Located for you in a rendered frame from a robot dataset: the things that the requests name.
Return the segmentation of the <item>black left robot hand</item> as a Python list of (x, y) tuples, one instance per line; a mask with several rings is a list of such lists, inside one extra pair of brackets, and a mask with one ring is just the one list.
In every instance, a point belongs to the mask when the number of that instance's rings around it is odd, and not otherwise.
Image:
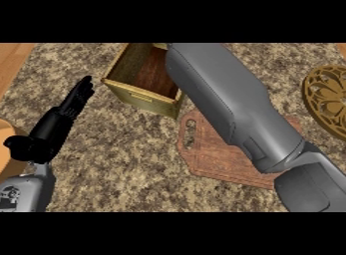
[(12, 135), (3, 145), (10, 150), (10, 157), (19, 161), (49, 162), (59, 153), (68, 133), (93, 95), (92, 77), (86, 76), (74, 86), (62, 103), (52, 107), (41, 116), (27, 135)]

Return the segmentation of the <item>brown wooden cutting board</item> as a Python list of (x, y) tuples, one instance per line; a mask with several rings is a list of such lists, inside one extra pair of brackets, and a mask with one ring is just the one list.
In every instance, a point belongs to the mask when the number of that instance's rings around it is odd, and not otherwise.
[(222, 141), (198, 109), (180, 117), (176, 149), (191, 174), (265, 189), (274, 188), (278, 173), (257, 172), (240, 148)]

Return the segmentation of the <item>open wooden box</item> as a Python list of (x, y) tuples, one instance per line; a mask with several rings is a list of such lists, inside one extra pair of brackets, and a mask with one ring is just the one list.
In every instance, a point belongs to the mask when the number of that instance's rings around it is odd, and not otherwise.
[(120, 101), (176, 119), (183, 92), (167, 74), (167, 45), (124, 43), (102, 77)]

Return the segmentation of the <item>round carved wooden trivet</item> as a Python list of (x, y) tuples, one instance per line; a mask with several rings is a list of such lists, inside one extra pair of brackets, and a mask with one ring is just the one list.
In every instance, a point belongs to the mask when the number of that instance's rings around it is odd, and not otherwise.
[(346, 142), (346, 67), (312, 69), (302, 82), (305, 108), (319, 126)]

